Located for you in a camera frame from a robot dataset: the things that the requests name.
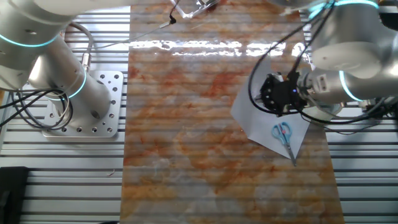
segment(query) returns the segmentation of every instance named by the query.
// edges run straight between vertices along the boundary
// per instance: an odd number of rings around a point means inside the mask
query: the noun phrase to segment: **scissor blade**
[[[287,152],[289,153],[289,156],[290,156],[290,159],[292,160],[293,165],[297,166],[296,159],[294,158],[293,151],[292,151],[292,148],[290,147],[290,144],[287,145]]]

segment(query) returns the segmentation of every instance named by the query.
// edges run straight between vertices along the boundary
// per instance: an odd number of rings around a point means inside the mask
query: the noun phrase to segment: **black object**
[[[279,44],[285,42],[286,40],[288,40],[289,38],[291,38],[294,34],[300,32],[300,31],[301,31],[305,26],[307,26],[308,24],[311,24],[311,25],[314,26],[315,24],[317,24],[318,22],[320,22],[321,19],[320,19],[319,17],[325,12],[325,10],[327,9],[327,7],[328,7],[327,4],[324,5],[324,7],[322,8],[322,10],[321,10],[314,18],[308,20],[307,22],[305,22],[304,24],[302,24],[301,26],[299,26],[298,28],[296,28],[295,30],[293,30],[291,33],[289,33],[288,35],[286,35],[284,38],[280,39],[276,44],[274,44],[270,49],[268,49],[268,51],[267,51],[265,54],[263,54],[263,55],[260,57],[260,59],[257,61],[256,65],[254,66],[254,68],[253,68],[253,70],[252,70],[252,72],[251,72],[251,74],[250,74],[250,76],[249,76],[249,83],[248,83],[248,85],[249,85],[249,86],[248,86],[249,100],[250,100],[251,104],[252,104],[255,108],[257,108],[258,110],[260,110],[260,111],[262,111],[262,112],[270,113],[270,114],[276,114],[276,115],[289,115],[289,114],[297,114],[297,113],[299,113],[299,111],[294,111],[294,112],[287,112],[287,113],[282,113],[282,114],[280,114],[280,113],[276,113],[276,112],[271,111],[271,110],[267,110],[267,109],[265,109],[265,108],[263,108],[263,107],[257,105],[257,103],[254,101],[253,95],[252,95],[253,77],[254,77],[254,74],[256,73],[257,69],[259,68],[260,64],[261,64],[262,61],[267,57],[267,54],[268,54],[269,52],[271,52],[271,50],[274,50]]]
[[[297,93],[298,72],[290,72],[286,81],[277,80],[272,74],[268,74],[261,87],[260,94],[264,106],[270,111],[282,116],[284,110],[293,109],[289,105],[294,103],[295,108],[304,108],[307,102]]]
[[[0,168],[0,224],[18,224],[22,213],[28,168]]]
[[[380,20],[387,28],[398,31],[397,13],[380,13]]]

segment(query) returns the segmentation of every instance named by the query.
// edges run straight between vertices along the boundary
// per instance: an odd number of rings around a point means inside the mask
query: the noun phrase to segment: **table surface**
[[[131,37],[170,9],[133,6]],[[122,222],[344,222],[322,128],[310,126],[293,167],[229,113],[258,56],[300,24],[280,12],[262,0],[221,1],[192,20],[175,12],[175,25],[131,43]],[[272,68],[288,71],[302,41],[272,51]]]

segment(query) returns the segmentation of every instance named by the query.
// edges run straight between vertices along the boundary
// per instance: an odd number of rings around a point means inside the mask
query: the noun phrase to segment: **scissors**
[[[296,159],[294,158],[292,148],[290,147],[290,137],[292,135],[292,128],[286,122],[279,123],[272,128],[272,135],[275,138],[279,138],[282,144],[286,146],[287,152],[293,162],[294,166],[297,166]]]

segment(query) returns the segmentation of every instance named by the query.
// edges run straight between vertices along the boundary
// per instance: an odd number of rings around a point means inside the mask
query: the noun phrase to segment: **slotted metal rail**
[[[94,35],[96,45],[127,39],[130,8],[99,10],[77,18]],[[85,47],[87,38],[75,29],[67,32],[71,47]],[[76,51],[81,57],[83,50]],[[124,74],[124,95],[116,142],[48,142],[20,118],[1,133],[0,166],[26,166],[29,174],[22,224],[86,224],[119,220],[126,124],[126,84],[129,49],[124,44],[94,50],[92,70]],[[45,100],[31,109],[39,119]],[[351,104],[341,112],[361,114]],[[356,131],[367,122],[330,126]],[[346,223],[398,223],[398,137],[391,119],[361,133],[343,136],[326,131]]]

